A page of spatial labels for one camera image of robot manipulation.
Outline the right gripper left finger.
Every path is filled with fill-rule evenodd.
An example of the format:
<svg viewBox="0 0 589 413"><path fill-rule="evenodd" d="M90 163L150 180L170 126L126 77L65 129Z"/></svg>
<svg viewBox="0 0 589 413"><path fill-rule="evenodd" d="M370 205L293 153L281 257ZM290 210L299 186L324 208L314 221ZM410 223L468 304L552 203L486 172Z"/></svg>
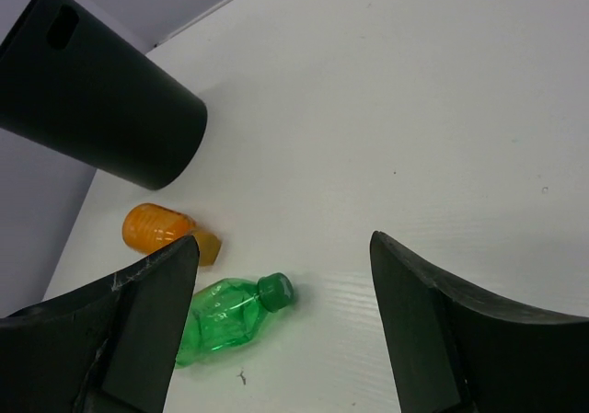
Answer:
<svg viewBox="0 0 589 413"><path fill-rule="evenodd" d="M198 263L184 236L2 318L2 411L162 411Z"/></svg>

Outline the green plastic bottle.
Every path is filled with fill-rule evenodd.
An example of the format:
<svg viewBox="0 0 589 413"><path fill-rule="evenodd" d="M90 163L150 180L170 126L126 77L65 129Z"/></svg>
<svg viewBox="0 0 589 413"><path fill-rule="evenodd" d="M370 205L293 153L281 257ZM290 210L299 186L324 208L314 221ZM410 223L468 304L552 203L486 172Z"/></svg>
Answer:
<svg viewBox="0 0 589 413"><path fill-rule="evenodd" d="M256 281L225 278L207 286L192 296L175 365L188 367L249 343L274 314L294 303L294 286L281 272Z"/></svg>

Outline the orange juice bottle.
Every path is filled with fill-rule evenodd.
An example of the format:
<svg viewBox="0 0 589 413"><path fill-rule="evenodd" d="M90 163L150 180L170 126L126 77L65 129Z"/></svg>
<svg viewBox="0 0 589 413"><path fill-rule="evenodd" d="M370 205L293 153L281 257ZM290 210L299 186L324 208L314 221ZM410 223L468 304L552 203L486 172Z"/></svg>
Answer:
<svg viewBox="0 0 589 413"><path fill-rule="evenodd" d="M192 235L197 242L199 265L212 266L222 241L189 215L154 203L142 203L129 211L121 228L124 243L144 255L151 255L185 235Z"/></svg>

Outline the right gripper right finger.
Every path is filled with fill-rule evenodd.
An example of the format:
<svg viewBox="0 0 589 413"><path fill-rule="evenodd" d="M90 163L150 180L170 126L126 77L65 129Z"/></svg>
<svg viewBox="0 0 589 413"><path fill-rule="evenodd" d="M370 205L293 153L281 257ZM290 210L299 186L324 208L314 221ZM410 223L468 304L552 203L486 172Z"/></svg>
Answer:
<svg viewBox="0 0 589 413"><path fill-rule="evenodd" d="M502 297L382 232L375 296L404 412L584 412L588 320Z"/></svg>

